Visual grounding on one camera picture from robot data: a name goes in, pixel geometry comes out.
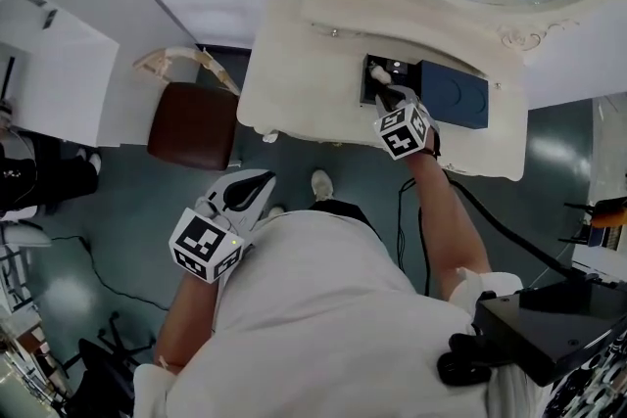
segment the white t-shirt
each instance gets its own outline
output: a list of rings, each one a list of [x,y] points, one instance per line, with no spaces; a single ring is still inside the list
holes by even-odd
[[[223,290],[216,333],[183,371],[137,368],[136,418],[507,416],[494,377],[493,395],[487,384],[447,387],[436,363],[452,334],[473,333],[481,291],[510,294],[517,277],[474,274],[451,302],[427,298],[370,228],[319,211],[282,214],[253,242]],[[535,416],[541,393],[519,380],[529,388],[513,408]]]

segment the forearm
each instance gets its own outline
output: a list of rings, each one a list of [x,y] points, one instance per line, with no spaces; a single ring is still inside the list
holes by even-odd
[[[212,335],[217,282],[207,284],[185,273],[155,346],[155,364],[162,360],[178,374]]]
[[[437,161],[423,154],[412,156],[411,173],[422,209],[422,232],[427,257],[448,299],[459,283],[456,270],[490,271],[481,237]]]

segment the white sneaker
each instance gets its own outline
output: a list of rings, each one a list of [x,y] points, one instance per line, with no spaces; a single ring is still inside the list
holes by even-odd
[[[316,202],[333,199],[333,182],[329,175],[322,169],[318,169],[313,173],[312,188]]]
[[[89,163],[96,169],[96,174],[100,174],[100,168],[102,167],[102,159],[98,154],[91,154],[89,156]]]
[[[284,212],[285,212],[285,208],[283,206],[274,206],[267,213],[267,217],[268,218],[275,218],[275,217],[279,216],[280,214],[283,214]]]

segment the dark floor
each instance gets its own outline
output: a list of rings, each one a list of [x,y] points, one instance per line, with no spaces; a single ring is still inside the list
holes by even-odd
[[[236,82],[243,80],[246,60],[241,56],[222,61]],[[563,208],[562,203],[587,200],[586,165],[592,154],[592,131],[590,101],[533,111],[521,181],[457,179],[503,223],[558,255],[564,247],[556,239],[573,234],[581,216]],[[104,149],[102,156],[98,192],[64,203],[55,215],[37,222],[52,237],[87,237],[98,271],[109,285],[168,306],[182,274],[170,258],[169,234],[183,209],[193,206],[217,175],[160,162],[141,146]],[[410,176],[402,162],[394,163],[374,148],[334,147],[285,135],[269,145],[245,127],[238,129],[232,157],[241,158],[244,168],[275,171],[277,185],[271,202],[290,210],[312,203],[310,176],[317,167],[323,167],[335,183],[336,197],[359,205],[395,255],[398,190]],[[542,263],[497,234],[474,210],[470,213],[495,269],[514,272],[527,285],[544,271]],[[422,291],[425,268],[416,215],[416,197],[408,192],[405,267],[414,286]],[[74,355],[81,337],[94,340],[112,310],[121,313],[122,334],[133,344],[143,344],[158,333],[165,313],[149,304],[115,296],[100,286],[89,256],[77,241],[58,241],[51,249],[33,250],[31,257],[29,285],[57,358]],[[546,274],[541,283],[551,279],[551,274]],[[76,366],[71,372],[72,382],[76,384],[80,376],[81,368]]]

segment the dark blue box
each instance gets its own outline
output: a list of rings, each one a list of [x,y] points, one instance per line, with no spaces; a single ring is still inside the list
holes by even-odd
[[[427,61],[417,66],[420,74],[417,94],[433,118],[471,129],[488,127],[487,80]]]

